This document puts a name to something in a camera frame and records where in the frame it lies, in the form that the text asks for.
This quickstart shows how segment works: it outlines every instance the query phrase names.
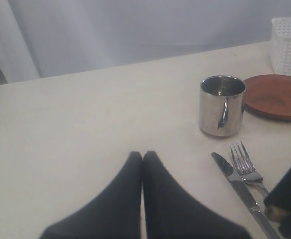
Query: brown plate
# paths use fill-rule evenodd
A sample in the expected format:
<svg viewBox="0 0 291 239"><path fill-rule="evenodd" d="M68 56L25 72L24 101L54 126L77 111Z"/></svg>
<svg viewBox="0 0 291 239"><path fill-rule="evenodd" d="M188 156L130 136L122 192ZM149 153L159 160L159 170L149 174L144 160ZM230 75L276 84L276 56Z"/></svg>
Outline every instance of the brown plate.
<svg viewBox="0 0 291 239"><path fill-rule="evenodd" d="M247 110L260 116L291 121L291 76L254 76L245 83Z"/></svg>

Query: table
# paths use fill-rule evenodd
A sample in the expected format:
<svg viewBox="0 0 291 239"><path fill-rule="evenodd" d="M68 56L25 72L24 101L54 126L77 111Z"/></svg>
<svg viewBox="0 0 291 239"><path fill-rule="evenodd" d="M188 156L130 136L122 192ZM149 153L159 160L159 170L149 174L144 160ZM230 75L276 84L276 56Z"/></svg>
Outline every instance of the table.
<svg viewBox="0 0 291 239"><path fill-rule="evenodd" d="M210 153L229 159L228 142L243 140L271 190L291 166L291 123L246 112L239 134L215 139L197 113L201 80L272 73L268 51L260 42L1 85L0 239L38 238L93 199L132 150L157 151L197 200L265 238Z"/></svg>

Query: white plastic container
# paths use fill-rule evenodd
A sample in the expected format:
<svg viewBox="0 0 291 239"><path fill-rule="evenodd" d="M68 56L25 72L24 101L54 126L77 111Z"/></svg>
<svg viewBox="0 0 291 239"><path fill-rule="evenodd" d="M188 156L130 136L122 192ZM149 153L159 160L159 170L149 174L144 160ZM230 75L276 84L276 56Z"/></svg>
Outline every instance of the white plastic container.
<svg viewBox="0 0 291 239"><path fill-rule="evenodd" d="M276 74L291 76L291 17L272 19L270 59Z"/></svg>

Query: fork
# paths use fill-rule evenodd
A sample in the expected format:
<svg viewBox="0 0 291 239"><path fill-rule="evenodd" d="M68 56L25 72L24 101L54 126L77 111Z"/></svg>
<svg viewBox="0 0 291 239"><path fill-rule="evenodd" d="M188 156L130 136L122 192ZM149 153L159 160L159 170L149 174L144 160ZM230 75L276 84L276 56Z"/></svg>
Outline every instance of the fork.
<svg viewBox="0 0 291 239"><path fill-rule="evenodd" d="M261 195L266 198L269 191L263 184L263 177L256 171L255 166L251 162L243 142L240 141L240 145L236 143L236 146L230 143L229 147L234 169L247 185L256 187Z"/></svg>

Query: butter knife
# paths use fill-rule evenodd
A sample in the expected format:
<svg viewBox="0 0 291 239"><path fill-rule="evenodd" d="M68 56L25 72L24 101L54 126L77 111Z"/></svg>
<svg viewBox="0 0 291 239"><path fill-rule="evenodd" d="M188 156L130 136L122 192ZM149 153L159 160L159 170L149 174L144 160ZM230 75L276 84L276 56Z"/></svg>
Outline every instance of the butter knife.
<svg viewBox="0 0 291 239"><path fill-rule="evenodd" d="M236 170L217 153L211 153L220 170L223 172L228 182L231 184L233 189L236 191L240 199L243 201L245 206L248 208L251 215L255 218L261 229L266 234L269 239L280 239L278 234L272 228L272 226L267 221L264 214L260 211L260 207L256 203L254 197L249 192L247 186L242 181L241 177L238 175Z"/></svg>

